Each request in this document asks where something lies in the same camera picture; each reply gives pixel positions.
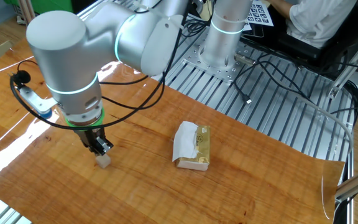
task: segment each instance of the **metal base plate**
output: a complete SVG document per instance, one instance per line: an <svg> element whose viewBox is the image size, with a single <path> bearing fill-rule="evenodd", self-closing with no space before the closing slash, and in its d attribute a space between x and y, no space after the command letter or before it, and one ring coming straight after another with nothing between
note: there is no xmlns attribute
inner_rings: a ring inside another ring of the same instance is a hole
<svg viewBox="0 0 358 224"><path fill-rule="evenodd" d="M206 40L206 36L208 35L207 28L194 42L194 44L186 51L183 56L184 61L195 68L207 73L208 75L212 75L217 79L220 79L226 83L232 83L234 79L241 72L241 68L244 66L241 62L236 62L232 67L226 68L216 68L213 65L208 65L202 61L200 58L200 50L201 46L204 44ZM243 54L243 52L247 53L248 51L243 47L239 46L237 48L237 52L239 54Z"/></svg>

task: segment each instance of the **tissue box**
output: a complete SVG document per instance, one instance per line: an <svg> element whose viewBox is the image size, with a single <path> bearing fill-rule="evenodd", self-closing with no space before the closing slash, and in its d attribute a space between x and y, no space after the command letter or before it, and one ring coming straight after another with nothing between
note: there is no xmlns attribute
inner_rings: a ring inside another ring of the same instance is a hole
<svg viewBox="0 0 358 224"><path fill-rule="evenodd" d="M210 134L209 126L198 126L196 137L196 158L178 158L177 167L206 171L209 165Z"/></svg>

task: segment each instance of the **person's arm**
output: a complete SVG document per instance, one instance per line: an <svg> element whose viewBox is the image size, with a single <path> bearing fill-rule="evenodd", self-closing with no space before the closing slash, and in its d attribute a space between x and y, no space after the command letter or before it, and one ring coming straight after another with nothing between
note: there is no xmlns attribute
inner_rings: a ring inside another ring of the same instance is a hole
<svg viewBox="0 0 358 224"><path fill-rule="evenodd" d="M284 18L290 18L290 9L292 4L286 2L285 0L267 0L271 5L279 12Z"/></svg>

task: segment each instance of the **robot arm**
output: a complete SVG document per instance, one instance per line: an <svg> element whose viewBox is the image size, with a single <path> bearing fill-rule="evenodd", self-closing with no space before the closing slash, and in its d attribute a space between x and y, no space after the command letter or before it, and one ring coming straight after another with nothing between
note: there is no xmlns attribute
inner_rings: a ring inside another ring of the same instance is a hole
<svg viewBox="0 0 358 224"><path fill-rule="evenodd" d="M122 61L149 76L161 74L170 61L186 8L187 1L163 0L151 9L155 12L137 13L106 2L85 21L65 11L36 17L27 28L27 40L67 123L101 123L103 105L96 71L108 62ZM36 98L33 91L20 91L40 111L40 104L26 95L30 93ZM112 147L102 129L76 133L96 155Z"/></svg>

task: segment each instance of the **white shirt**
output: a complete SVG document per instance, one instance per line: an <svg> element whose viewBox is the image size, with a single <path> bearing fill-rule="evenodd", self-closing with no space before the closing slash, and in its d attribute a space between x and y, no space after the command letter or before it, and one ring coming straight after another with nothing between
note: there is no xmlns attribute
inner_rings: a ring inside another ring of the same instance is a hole
<svg viewBox="0 0 358 224"><path fill-rule="evenodd" d="M298 0L290 9L287 34L321 48L332 38L357 0Z"/></svg>

